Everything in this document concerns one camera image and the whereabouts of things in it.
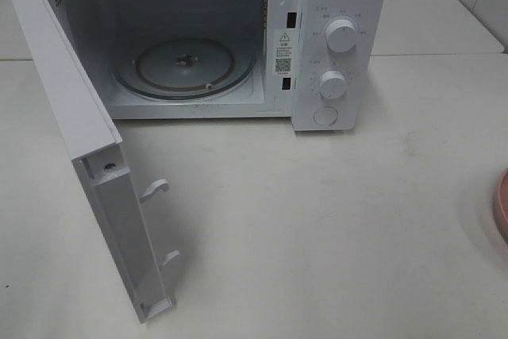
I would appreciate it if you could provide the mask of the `round white door-release button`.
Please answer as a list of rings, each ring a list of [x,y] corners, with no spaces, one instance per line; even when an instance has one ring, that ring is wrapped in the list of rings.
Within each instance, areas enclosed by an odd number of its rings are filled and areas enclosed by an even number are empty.
[[[338,119],[338,111],[331,106],[324,106],[314,113],[314,122],[318,125],[331,126]]]

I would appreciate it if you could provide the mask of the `white round knob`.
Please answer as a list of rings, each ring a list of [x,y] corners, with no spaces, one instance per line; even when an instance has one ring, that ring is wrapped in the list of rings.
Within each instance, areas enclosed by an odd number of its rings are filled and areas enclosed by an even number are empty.
[[[318,81],[319,93],[325,99],[340,98],[347,89],[347,80],[339,71],[327,71],[321,75]]]
[[[357,26],[347,17],[332,20],[325,27],[325,40],[328,48],[335,53],[347,52],[356,46]]]

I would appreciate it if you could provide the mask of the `white microwave door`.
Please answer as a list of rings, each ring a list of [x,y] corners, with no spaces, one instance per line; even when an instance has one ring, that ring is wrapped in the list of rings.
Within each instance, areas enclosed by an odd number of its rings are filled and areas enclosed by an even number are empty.
[[[135,191],[122,138],[57,17],[55,0],[12,0],[68,155],[140,322],[173,307],[142,202],[164,179]]]

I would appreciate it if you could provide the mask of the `pink round plate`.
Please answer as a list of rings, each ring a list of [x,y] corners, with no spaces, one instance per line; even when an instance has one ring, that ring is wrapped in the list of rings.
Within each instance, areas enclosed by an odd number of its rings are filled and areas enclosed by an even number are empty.
[[[502,239],[507,242],[508,239],[508,219],[507,219],[507,170],[499,177],[494,193],[494,220]]]

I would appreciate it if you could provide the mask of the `glass microwave turntable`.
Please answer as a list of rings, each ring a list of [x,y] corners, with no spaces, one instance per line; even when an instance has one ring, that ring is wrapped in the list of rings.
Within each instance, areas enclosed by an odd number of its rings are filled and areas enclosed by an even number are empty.
[[[115,76],[130,91],[157,100],[183,101],[225,92],[246,79],[255,51],[210,37],[171,38],[132,46],[117,56]]]

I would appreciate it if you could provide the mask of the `white warning label sticker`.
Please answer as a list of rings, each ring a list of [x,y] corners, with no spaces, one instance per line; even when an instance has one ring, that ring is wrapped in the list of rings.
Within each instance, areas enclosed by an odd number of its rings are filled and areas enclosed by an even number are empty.
[[[276,29],[273,35],[273,71],[279,76],[290,76],[294,58],[294,31],[292,29]]]

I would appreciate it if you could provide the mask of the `white microwave oven body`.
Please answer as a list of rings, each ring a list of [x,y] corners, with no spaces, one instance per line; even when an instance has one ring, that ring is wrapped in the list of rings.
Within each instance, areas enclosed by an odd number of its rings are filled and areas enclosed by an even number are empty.
[[[355,125],[383,0],[55,0],[63,26],[111,119],[288,117],[297,131],[347,130]],[[325,27],[347,17],[356,46],[332,52]],[[290,76],[273,71],[273,35],[292,29]],[[183,101],[140,96],[115,76],[117,56],[132,46],[171,38],[210,37],[255,51],[250,75],[235,87]],[[347,80],[346,93],[325,99],[318,81],[327,71]],[[338,111],[334,125],[314,122],[316,110]]]

